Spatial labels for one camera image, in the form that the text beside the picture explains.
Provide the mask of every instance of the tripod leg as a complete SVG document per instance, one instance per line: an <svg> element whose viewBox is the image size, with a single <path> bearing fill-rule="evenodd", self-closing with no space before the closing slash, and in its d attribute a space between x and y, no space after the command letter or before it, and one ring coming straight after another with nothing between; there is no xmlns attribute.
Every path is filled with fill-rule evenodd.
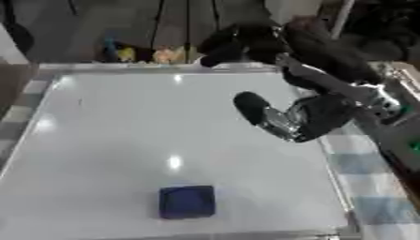
<svg viewBox="0 0 420 240"><path fill-rule="evenodd" d="M186 31L186 43L185 43L185 46L184 46L184 48L185 48L185 50L186 50L186 64L188 64L189 63L189 52L190 52L190 48L191 48L191 42L190 42L190 40L191 40L191 33L190 33L190 26L189 26L189 24L190 24L190 14L191 14L191 9L190 9L190 7L191 7L191 3L190 3L190 0L186 0L186 4L187 4L187 18L186 18L186 21L187 21L187 31Z"/></svg>
<svg viewBox="0 0 420 240"><path fill-rule="evenodd" d="M213 5L213 16L215 17L216 30L220 30L220 15L218 14L218 4L217 0L212 0Z"/></svg>
<svg viewBox="0 0 420 240"><path fill-rule="evenodd" d="M164 5L165 5L165 0L159 0L157 15L155 17L155 27L153 29L152 38L150 39L150 49L154 49L154 47L155 47L155 39L156 39L156 35L158 33L158 28L159 28L159 24L160 24L160 19L162 17L162 12L163 12L163 6Z"/></svg>
<svg viewBox="0 0 420 240"><path fill-rule="evenodd" d="M77 11L77 8L76 8L76 4L74 3L74 0L67 0L67 1L68 1L68 6L70 7L71 13L74 16L77 16L78 11Z"/></svg>

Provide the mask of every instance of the blue eraser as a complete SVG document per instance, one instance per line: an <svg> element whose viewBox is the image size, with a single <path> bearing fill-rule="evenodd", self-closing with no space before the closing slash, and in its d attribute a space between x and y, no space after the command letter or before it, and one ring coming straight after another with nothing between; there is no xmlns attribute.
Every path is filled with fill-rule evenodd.
<svg viewBox="0 0 420 240"><path fill-rule="evenodd" d="M211 186L166 187L159 192L161 218L204 218L215 213L215 191Z"/></svg>

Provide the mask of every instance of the yellow object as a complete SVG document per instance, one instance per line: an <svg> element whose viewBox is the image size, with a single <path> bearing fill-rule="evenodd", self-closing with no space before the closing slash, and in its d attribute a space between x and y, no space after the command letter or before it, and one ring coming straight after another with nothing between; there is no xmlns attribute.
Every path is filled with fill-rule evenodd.
<svg viewBox="0 0 420 240"><path fill-rule="evenodd" d="M121 62L132 63L136 61L136 52L132 48L125 48L116 52Z"/></svg>

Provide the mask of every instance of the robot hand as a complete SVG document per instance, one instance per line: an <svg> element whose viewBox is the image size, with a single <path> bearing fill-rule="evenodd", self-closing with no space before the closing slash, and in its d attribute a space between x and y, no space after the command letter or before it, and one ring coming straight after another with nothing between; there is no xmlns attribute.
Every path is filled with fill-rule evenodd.
<svg viewBox="0 0 420 240"><path fill-rule="evenodd" d="M319 94L298 99L286 112L252 94L235 98L236 108L246 119L259 119L249 120L251 124L287 141L321 137L345 125L362 108L381 120L400 114L399 102L385 91L381 77L357 51L334 41L308 19L284 27L234 25L215 33L199 50L207 54L202 59L206 67L247 57L280 67L286 82Z"/></svg>

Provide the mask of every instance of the white surface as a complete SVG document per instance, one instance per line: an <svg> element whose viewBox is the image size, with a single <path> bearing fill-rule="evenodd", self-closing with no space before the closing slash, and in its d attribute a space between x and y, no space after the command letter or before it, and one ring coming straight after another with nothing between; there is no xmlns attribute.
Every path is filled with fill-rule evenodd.
<svg viewBox="0 0 420 240"><path fill-rule="evenodd" d="M274 73L73 75L55 84L0 182L0 239L326 230L346 225L316 142L252 127L233 97L285 109ZM217 213L162 220L158 190L212 185Z"/></svg>

